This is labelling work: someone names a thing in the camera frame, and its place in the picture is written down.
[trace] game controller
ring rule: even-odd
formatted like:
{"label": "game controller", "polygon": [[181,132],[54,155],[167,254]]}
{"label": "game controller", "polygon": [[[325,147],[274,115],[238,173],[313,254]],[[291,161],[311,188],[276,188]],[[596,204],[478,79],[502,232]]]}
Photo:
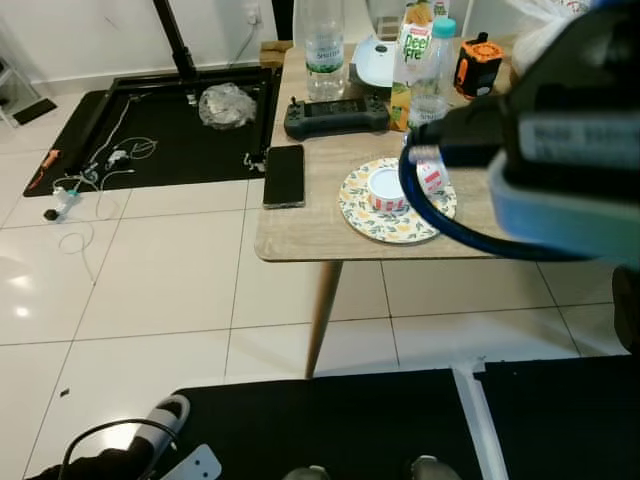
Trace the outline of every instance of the game controller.
{"label": "game controller", "polygon": [[291,99],[284,120],[287,135],[309,137],[387,130],[389,111],[377,96],[352,100],[305,103]]}

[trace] white tile floor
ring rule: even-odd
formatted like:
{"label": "white tile floor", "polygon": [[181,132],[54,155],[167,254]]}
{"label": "white tile floor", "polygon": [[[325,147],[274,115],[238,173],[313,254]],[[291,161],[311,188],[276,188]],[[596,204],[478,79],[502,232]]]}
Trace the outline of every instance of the white tile floor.
{"label": "white tile floor", "polygon": [[[89,194],[62,225],[44,225],[51,199],[20,197],[80,98],[0,129],[2,478],[38,473],[80,431],[144,415],[180,387],[303,373],[319,270],[256,257],[262,181],[109,192],[97,217]],[[65,254],[83,242],[95,286],[82,255]],[[610,273],[593,262],[346,264],[318,374],[624,353]],[[125,445],[133,430],[80,453]]]}

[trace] black phone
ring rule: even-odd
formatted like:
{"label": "black phone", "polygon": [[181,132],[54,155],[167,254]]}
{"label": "black phone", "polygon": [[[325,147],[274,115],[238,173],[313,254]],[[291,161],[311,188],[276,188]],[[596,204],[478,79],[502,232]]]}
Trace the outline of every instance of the black phone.
{"label": "black phone", "polygon": [[302,145],[269,149],[262,203],[264,208],[304,207]]}

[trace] water bottle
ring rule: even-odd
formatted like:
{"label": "water bottle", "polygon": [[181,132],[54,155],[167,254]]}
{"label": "water bottle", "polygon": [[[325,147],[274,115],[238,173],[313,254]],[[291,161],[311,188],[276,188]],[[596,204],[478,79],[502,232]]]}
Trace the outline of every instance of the water bottle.
{"label": "water bottle", "polygon": [[343,0],[302,0],[302,14],[309,99],[338,100],[345,86]]}
{"label": "water bottle", "polygon": [[422,71],[419,79],[411,86],[411,128],[439,120],[449,110],[448,98],[454,91],[455,32],[456,21],[452,18],[437,18],[433,24],[431,44],[427,47]]}

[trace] bottle cap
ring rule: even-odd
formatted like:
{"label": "bottle cap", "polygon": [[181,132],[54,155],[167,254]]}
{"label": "bottle cap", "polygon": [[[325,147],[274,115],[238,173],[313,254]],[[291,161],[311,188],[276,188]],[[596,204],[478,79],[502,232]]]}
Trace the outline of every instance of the bottle cap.
{"label": "bottle cap", "polygon": [[434,38],[453,38],[456,34],[456,21],[453,18],[436,18],[433,23]]}

